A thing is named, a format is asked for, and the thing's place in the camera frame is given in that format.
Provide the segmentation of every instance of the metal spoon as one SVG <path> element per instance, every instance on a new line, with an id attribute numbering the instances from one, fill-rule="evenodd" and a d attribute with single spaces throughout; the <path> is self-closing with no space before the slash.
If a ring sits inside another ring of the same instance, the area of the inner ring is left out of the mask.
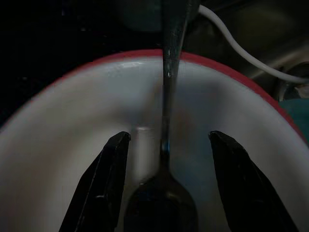
<path id="1" fill-rule="evenodd" d="M 131 196 L 125 232 L 196 232 L 197 210 L 188 191 L 169 172 L 169 128 L 183 37 L 193 0 L 162 0 L 163 108 L 160 166 Z"/>

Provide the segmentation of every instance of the spoon handle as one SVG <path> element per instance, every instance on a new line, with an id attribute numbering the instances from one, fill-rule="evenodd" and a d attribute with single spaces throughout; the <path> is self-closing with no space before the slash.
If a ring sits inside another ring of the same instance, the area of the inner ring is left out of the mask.
<path id="1" fill-rule="evenodd" d="M 193 0 L 162 0 L 163 107 L 160 162 L 169 169 L 169 125 L 180 53 Z"/>

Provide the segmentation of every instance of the teal object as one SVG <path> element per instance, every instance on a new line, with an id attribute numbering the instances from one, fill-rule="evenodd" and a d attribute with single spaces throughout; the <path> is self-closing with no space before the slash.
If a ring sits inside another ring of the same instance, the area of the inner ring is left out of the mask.
<path id="1" fill-rule="evenodd" d="M 309 99 L 291 99 L 279 105 L 292 117 L 309 144 Z"/>

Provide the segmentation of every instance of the white cable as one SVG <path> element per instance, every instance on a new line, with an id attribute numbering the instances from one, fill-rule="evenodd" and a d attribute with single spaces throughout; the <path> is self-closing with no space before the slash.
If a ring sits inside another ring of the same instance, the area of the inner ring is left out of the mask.
<path id="1" fill-rule="evenodd" d="M 205 6 L 200 5 L 198 12 L 212 21 L 225 36 L 226 40 L 230 43 L 232 48 L 240 54 L 244 59 L 253 64 L 255 67 L 267 72 L 270 75 L 273 75 L 279 79 L 284 81 L 294 82 L 294 83 L 307 83 L 309 82 L 309 78 L 301 78 L 297 76 L 292 76 L 278 70 L 275 70 L 266 64 L 262 63 L 258 59 L 251 56 L 248 52 L 246 52 L 233 38 L 226 25 L 222 22 L 222 20 L 210 9 Z"/>

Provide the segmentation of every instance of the sink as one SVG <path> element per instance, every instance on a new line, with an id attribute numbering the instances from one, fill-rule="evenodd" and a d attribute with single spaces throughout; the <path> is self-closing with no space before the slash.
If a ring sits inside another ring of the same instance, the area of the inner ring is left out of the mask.
<path id="1" fill-rule="evenodd" d="M 203 0 L 226 24 L 235 40 L 272 68 L 287 72 L 309 62 L 309 21 L 301 0 Z M 208 19 L 199 15 L 188 27 L 184 50 L 232 67 L 275 96 L 279 81 L 238 55 Z"/>

